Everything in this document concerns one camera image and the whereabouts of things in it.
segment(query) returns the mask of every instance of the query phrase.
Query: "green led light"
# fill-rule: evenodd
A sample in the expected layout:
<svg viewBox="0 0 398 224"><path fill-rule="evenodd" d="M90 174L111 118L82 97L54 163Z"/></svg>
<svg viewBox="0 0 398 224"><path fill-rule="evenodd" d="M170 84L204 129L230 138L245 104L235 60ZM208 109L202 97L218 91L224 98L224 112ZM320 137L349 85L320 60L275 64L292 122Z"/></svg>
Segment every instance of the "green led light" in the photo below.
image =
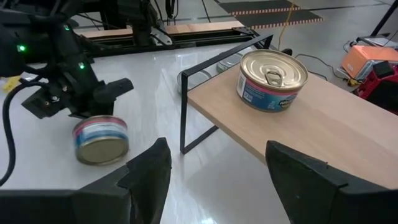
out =
<svg viewBox="0 0 398 224"><path fill-rule="evenodd" d="M19 50L20 52L24 52L24 51L26 51L26 47L23 46L23 45L18 45L18 50Z"/></svg>

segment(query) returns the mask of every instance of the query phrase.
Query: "electronic equipment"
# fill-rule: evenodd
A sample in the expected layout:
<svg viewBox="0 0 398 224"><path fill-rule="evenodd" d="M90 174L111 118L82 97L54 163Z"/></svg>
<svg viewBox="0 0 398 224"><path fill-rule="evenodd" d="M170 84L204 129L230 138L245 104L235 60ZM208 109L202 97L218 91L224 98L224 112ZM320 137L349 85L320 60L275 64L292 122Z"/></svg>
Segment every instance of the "electronic equipment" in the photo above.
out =
<svg viewBox="0 0 398 224"><path fill-rule="evenodd" d="M398 65L398 52L390 47L355 45L345 55L341 66L355 80L364 80L372 71L373 65L389 61Z"/></svg>
<svg viewBox="0 0 398 224"><path fill-rule="evenodd" d="M398 223L398 190L268 141L266 161L291 224Z"/></svg>
<svg viewBox="0 0 398 224"><path fill-rule="evenodd" d="M0 223L160 223L171 165L167 141L159 138L125 166L80 190L0 190Z"/></svg>
<svg viewBox="0 0 398 224"><path fill-rule="evenodd" d="M116 98L133 89L127 78L109 84L98 81L79 36L68 24L80 4L80 0L0 1L0 77L28 72L37 75L33 82L49 81L22 103L38 118L64 108L78 118L112 114ZM42 49L50 49L44 68L25 64L24 54L39 54Z"/></svg>
<svg viewBox="0 0 398 224"><path fill-rule="evenodd" d="M388 61L373 65L371 73L353 93L398 115L398 65Z"/></svg>

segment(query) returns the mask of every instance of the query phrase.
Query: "white table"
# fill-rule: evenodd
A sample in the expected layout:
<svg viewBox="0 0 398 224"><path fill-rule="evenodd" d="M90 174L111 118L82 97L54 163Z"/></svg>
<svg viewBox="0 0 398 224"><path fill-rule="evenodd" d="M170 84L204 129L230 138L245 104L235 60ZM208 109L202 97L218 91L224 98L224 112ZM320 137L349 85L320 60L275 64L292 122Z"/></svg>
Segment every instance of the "white table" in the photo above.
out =
<svg viewBox="0 0 398 224"><path fill-rule="evenodd" d="M185 156L179 151L177 74L232 46L96 58L92 66L100 80L128 77L134 85L114 108L114 115L129 126L130 152L110 166L79 163L71 135L79 119L68 117L68 110L37 119L21 106L35 88L20 92L10 111L16 168L2 189L79 189L124 165L157 138L166 137L173 168L163 223L289 223L267 168L222 131ZM212 126L193 108L188 108L187 121L187 142ZM7 144L0 128L0 175L7 163Z"/></svg>

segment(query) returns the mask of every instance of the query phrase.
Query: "tin can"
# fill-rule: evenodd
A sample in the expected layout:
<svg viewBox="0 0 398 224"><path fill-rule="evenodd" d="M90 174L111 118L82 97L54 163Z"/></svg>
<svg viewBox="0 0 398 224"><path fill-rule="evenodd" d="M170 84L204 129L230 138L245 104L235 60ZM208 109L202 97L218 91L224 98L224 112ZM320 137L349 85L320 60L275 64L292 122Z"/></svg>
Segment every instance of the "tin can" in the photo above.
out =
<svg viewBox="0 0 398 224"><path fill-rule="evenodd" d="M217 72L221 73L241 62L242 54L236 53L217 63Z"/></svg>
<svg viewBox="0 0 398 224"><path fill-rule="evenodd" d="M180 95L181 95L181 76L182 73L179 73L179 75L177 75L177 91ZM188 90L191 90L192 88L207 81L210 78L211 75L204 70L196 72L195 74L188 77Z"/></svg>
<svg viewBox="0 0 398 224"><path fill-rule="evenodd" d="M114 116L93 116L80 121L72 135L77 159L85 164L111 164L129 150L127 124Z"/></svg>
<svg viewBox="0 0 398 224"><path fill-rule="evenodd" d="M308 79L295 58L274 50L255 50L241 59L236 90L248 105L263 111L286 110Z"/></svg>

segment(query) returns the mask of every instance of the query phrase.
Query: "floor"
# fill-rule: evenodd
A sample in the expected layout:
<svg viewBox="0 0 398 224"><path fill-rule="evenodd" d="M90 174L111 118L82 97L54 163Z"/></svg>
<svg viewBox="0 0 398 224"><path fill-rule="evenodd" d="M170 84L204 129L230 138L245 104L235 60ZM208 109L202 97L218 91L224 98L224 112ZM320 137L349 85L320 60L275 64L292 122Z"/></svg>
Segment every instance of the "floor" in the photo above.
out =
<svg viewBox="0 0 398 224"><path fill-rule="evenodd" d="M163 9L164 0L158 1ZM234 20L214 0L204 1L211 21ZM304 9L312 9L325 21L288 27L281 46L292 48L294 54L320 57L337 67L345 54L343 45L357 36L370 34L392 1L295 0L295 4ZM94 12L89 15L99 18ZM95 29L91 27L91 21L80 17L76 17L76 20L84 30ZM395 32L398 29L396 21L398 11L392 15L382 31ZM207 22L201 1L180 0L180 12L176 22ZM278 36L280 30L281 28L265 29L259 32ZM277 38L274 38L273 44L277 45ZM212 134L187 155L179 153L180 98L175 91L175 78L181 69L200 63L230 47L232 45L99 58L93 65L98 76L107 82L129 77L136 87L120 97L115 109L116 115L125 119L130 127L132 147L129 158L148 148L156 138L167 137L172 150L173 169L162 216L164 224L289 223L267 167L222 131L218 130ZM331 82L346 88L345 84L335 79L329 69L320 62L307 58L303 58L302 62L308 69L322 73ZM32 92L27 90L21 93L16 101L21 103L29 93ZM17 133L16 139L24 141L17 143L17 167L10 181L4 186L6 189L32 188L32 181L33 188L37 189L80 188L121 165L84 166L75 160L71 153L72 148L60 148L69 145L70 139L65 138L65 135L70 134L74 125L66 116L66 111L50 119L38 120L27 114L18 103L13 103L11 109L14 110L13 116L18 116L18 119L12 122L14 132ZM188 125L187 141L195 139L211 126L210 122L193 108L188 109L188 118L191 123ZM33 133L25 129L26 126L36 126L43 131ZM4 149L6 146L3 130L0 130L0 136L0 148ZM32 142L35 144L35 151L31 150ZM0 156L0 173L4 172L6 159L6 155ZM41 172L45 172L45 175L37 178L37 173Z"/></svg>

